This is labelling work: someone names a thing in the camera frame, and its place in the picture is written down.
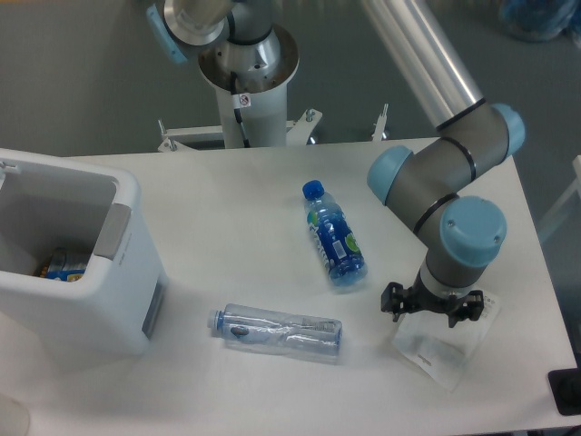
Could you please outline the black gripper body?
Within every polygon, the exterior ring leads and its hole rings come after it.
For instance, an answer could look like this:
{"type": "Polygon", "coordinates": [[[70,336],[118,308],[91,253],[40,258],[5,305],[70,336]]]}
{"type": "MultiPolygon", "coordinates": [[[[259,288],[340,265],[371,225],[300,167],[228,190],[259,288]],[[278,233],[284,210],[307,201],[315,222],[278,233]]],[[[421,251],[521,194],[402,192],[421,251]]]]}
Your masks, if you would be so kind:
{"type": "Polygon", "coordinates": [[[411,297],[411,309],[413,312],[452,313],[458,308],[458,298],[456,296],[439,297],[422,283],[415,283],[411,287],[411,297]]]}

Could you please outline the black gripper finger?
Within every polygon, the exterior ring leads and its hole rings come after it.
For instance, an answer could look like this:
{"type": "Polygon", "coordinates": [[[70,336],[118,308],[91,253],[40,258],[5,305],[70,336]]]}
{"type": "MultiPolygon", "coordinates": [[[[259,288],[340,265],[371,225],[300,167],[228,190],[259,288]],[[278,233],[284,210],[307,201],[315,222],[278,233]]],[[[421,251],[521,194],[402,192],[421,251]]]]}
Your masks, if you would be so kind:
{"type": "Polygon", "coordinates": [[[449,299],[448,327],[454,328],[459,322],[479,320],[485,307],[484,293],[480,290],[470,291],[466,296],[449,299]]]}
{"type": "Polygon", "coordinates": [[[390,313],[392,321],[397,322],[405,313],[412,313],[416,308],[412,288],[405,288],[401,283],[390,282],[380,297],[380,309],[390,313]]]}

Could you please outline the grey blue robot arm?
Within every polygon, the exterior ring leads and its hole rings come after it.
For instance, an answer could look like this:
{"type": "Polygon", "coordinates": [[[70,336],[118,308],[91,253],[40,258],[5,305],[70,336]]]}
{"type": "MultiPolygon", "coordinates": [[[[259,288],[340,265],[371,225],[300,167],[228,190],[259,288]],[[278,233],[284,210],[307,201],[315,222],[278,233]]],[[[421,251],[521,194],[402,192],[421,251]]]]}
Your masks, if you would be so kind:
{"type": "MultiPolygon", "coordinates": [[[[431,12],[418,1],[368,1],[369,19],[432,123],[457,121],[481,103],[478,89],[458,60],[431,12]]],[[[292,36],[271,20],[266,1],[164,1],[148,14],[171,59],[196,55],[214,87],[226,147],[256,148],[289,143],[287,83],[299,56],[292,36]]],[[[431,256],[413,285],[389,284],[384,312],[430,311],[450,325],[477,320],[483,293],[474,289],[482,268],[452,251],[446,217],[468,209],[469,199],[439,179],[421,179],[412,169],[420,158],[398,146],[387,150],[368,173],[370,190],[427,245],[431,256]]]]}

